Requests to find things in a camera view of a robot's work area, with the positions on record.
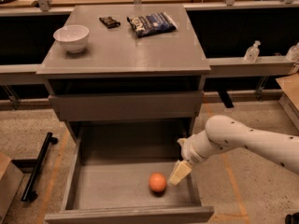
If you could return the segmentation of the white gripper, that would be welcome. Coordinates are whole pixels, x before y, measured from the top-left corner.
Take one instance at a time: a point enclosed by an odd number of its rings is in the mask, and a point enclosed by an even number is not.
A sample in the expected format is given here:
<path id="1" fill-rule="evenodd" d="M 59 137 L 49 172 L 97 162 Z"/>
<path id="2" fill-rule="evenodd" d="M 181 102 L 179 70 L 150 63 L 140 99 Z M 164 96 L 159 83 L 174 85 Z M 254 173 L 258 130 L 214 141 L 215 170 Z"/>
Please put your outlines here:
<path id="1" fill-rule="evenodd" d="M 192 171 L 192 165 L 204 162 L 215 151 L 205 131 L 188 138 L 179 138 L 177 142 L 181 146 L 181 157 L 184 161 L 177 161 L 169 176 L 168 182 L 173 186 L 179 184 Z"/>

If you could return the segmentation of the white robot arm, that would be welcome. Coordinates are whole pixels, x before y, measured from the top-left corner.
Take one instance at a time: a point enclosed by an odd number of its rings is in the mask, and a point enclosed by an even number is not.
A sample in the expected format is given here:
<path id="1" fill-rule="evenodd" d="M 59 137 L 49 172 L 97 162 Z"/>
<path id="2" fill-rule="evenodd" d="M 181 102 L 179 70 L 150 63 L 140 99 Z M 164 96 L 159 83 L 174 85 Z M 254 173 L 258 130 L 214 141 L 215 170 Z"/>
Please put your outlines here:
<path id="1" fill-rule="evenodd" d="M 205 129 L 188 138 L 179 138 L 182 161 L 177 161 L 168 182 L 176 186 L 195 165 L 209 157 L 235 148 L 249 151 L 299 174 L 299 137 L 257 130 L 223 115 L 209 118 Z"/>

